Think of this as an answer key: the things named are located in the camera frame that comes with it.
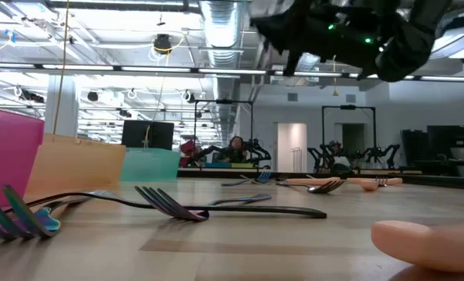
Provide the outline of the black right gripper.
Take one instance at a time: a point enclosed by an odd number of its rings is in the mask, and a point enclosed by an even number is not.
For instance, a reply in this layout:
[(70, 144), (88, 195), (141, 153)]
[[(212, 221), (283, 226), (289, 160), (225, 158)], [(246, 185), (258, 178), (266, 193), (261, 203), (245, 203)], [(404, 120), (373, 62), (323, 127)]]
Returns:
[(265, 41), (278, 51), (289, 48), (285, 75), (293, 76), (300, 52), (360, 68), (360, 78), (377, 72), (383, 45), (381, 19), (369, 8), (332, 5), (328, 0), (295, 0), (293, 12), (250, 19)]

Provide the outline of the white door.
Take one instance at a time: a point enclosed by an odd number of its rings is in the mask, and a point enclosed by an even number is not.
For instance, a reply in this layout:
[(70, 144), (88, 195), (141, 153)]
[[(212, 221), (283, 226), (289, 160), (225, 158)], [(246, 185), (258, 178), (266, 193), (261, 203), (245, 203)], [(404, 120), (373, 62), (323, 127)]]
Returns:
[(276, 169), (280, 173), (307, 171), (307, 128), (305, 123), (278, 123)]

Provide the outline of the person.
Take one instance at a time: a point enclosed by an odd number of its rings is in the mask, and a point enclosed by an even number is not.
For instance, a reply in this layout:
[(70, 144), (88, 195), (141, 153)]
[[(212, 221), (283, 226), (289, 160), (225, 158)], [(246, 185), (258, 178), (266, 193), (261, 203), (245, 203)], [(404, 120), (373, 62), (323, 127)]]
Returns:
[(345, 154), (344, 148), (342, 147), (342, 144), (338, 142), (337, 140), (331, 140), (328, 144), (328, 148), (331, 152), (331, 154), (335, 157), (340, 157)]
[(217, 161), (225, 163), (244, 163), (246, 162), (246, 158), (247, 151), (243, 139), (239, 136), (234, 136), (230, 140), (228, 147), (218, 155)]

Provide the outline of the ceiling light strip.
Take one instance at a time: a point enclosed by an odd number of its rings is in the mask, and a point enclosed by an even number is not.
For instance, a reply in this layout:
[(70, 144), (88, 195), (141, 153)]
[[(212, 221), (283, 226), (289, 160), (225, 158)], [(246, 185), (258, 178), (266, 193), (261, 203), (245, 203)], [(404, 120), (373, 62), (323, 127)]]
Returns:
[[(58, 73), (87, 74), (87, 75), (124, 75), (124, 76), (148, 76), (151, 74), (162, 76), (283, 76), (281, 70), (258, 69), (217, 69), (195, 67), (171, 67), (171, 66), (102, 66), (102, 65), (63, 65), (60, 64), (30, 64), (0, 62), (0, 72), (28, 72), (28, 73)], [(335, 78), (335, 79), (359, 79), (358, 73), (341, 72), (294, 72), (293, 77), (302, 78)], [(445, 82), (464, 83), (464, 76), (438, 76), (438, 75), (408, 75), (405, 81), (420, 82)]]

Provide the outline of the red background object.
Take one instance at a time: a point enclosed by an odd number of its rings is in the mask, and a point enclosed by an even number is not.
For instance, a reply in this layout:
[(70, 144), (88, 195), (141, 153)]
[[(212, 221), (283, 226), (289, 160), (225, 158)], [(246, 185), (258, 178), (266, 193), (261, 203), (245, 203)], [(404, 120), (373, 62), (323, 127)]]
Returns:
[(197, 145), (195, 142), (193, 140), (188, 140), (186, 143), (181, 144), (179, 148), (182, 153), (179, 162), (180, 166), (187, 167), (188, 165), (192, 165), (195, 161), (194, 156), (197, 154)]

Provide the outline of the teal plastic bin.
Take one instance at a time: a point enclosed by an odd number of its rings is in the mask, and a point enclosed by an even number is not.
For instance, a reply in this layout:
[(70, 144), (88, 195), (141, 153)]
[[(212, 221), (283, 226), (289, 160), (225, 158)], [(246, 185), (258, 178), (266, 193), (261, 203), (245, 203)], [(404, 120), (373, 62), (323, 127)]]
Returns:
[(180, 153), (161, 148), (127, 148), (119, 177), (123, 182), (173, 181)]

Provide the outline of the black equipment rack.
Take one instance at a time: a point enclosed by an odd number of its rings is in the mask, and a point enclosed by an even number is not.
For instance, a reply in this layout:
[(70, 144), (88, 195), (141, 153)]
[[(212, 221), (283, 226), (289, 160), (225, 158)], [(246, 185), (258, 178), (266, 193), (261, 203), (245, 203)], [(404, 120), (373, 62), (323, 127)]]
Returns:
[(406, 164), (423, 175), (460, 176), (464, 167), (464, 126), (428, 125), (426, 131), (402, 130)]

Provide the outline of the scattered forks on table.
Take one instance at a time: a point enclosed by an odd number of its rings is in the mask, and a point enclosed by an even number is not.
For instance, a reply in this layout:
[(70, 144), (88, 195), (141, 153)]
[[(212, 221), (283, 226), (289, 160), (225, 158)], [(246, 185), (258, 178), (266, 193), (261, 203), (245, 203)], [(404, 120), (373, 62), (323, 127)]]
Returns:
[[(236, 171), (233, 169), (226, 170), (191, 170), (191, 169), (180, 169), (177, 172), (178, 178), (222, 178), (222, 179), (238, 179), (240, 175), (257, 178), (260, 172), (256, 170), (245, 170)], [(449, 177), (449, 176), (424, 176), (424, 175), (413, 175), (413, 174), (363, 174), (363, 175), (338, 175), (341, 179), (347, 178), (369, 178), (376, 179), (377, 177), (401, 178), (403, 183), (420, 185), (420, 186), (431, 186), (431, 187), (444, 187), (464, 190), (464, 178), (462, 177)]]

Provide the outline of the white pillar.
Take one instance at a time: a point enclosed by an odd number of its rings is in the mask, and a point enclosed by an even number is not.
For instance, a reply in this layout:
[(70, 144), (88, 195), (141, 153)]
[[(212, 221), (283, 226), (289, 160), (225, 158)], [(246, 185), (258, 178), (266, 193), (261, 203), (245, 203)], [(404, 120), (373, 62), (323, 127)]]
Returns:
[(76, 137), (81, 86), (74, 76), (50, 75), (46, 95), (44, 132)]

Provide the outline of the orange plastic bin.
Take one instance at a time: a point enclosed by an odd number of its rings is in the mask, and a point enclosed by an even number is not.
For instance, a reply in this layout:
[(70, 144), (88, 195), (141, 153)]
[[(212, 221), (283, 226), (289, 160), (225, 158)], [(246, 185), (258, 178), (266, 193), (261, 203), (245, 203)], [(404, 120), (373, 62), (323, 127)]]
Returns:
[(115, 187), (126, 147), (46, 133), (37, 151), (28, 191)]

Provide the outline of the red plastic bin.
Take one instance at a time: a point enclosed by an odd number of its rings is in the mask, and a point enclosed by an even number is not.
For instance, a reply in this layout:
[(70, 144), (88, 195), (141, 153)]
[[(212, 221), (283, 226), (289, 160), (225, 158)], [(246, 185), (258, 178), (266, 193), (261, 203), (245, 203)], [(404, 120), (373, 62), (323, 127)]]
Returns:
[(9, 184), (21, 196), (44, 136), (44, 121), (0, 110), (0, 206), (9, 202), (2, 187)]

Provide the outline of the silver ventilation duct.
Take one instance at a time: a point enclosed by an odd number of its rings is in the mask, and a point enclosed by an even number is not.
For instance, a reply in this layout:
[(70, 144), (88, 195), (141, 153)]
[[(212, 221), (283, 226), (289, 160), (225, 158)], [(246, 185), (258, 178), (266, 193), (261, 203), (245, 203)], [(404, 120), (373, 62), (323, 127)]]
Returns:
[[(204, 17), (204, 34), (210, 66), (218, 69), (235, 69), (238, 66), (240, 7), (237, 2), (200, 1)], [(214, 99), (236, 100), (238, 81), (231, 78), (213, 78)], [(224, 138), (232, 134), (236, 105), (219, 105), (218, 118)]]

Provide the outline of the black background frame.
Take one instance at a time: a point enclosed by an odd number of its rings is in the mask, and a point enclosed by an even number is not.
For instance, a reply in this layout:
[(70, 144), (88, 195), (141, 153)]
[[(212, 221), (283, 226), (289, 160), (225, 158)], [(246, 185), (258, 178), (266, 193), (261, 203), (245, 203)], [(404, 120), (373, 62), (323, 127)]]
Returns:
[[(376, 147), (377, 146), (377, 122), (376, 122), (376, 108), (375, 107), (370, 107), (370, 106), (356, 106), (356, 105), (340, 105), (340, 106), (335, 106), (335, 105), (323, 105), (321, 107), (321, 127), (322, 127), (322, 144), (325, 143), (325, 119), (326, 115), (324, 113), (326, 108), (337, 108), (340, 110), (357, 110), (360, 109), (363, 112), (366, 109), (369, 109), (372, 112), (372, 130), (373, 130), (373, 143), (370, 148)], [(342, 175), (348, 175), (348, 174), (353, 174), (353, 168), (352, 164), (350, 162), (348, 163), (342, 163), (342, 162), (336, 162), (337, 158), (345, 158), (346, 160), (355, 160), (353, 158), (353, 155), (355, 154), (350, 154), (348, 150), (345, 149), (345, 147), (342, 145), (344, 148), (345, 154), (340, 157), (335, 157), (334, 156), (334, 164), (332, 165), (331, 169), (329, 170), (331, 173), (334, 174), (342, 174)]]
[(194, 121), (193, 121), (193, 156), (192, 160), (197, 160), (204, 157), (203, 152), (197, 152), (197, 119), (199, 114), (202, 112), (207, 112), (212, 116), (217, 116), (218, 121), (218, 136), (220, 142), (228, 143), (232, 136), (232, 131), (237, 121), (235, 117), (239, 113), (239, 109), (244, 108), (245, 111), (248, 111), (250, 115), (250, 137), (249, 140), (253, 139), (253, 129), (254, 129), (254, 116), (253, 116), (253, 102), (252, 101), (240, 101), (232, 100), (227, 98), (219, 98), (216, 100), (204, 100), (196, 99), (194, 102)]

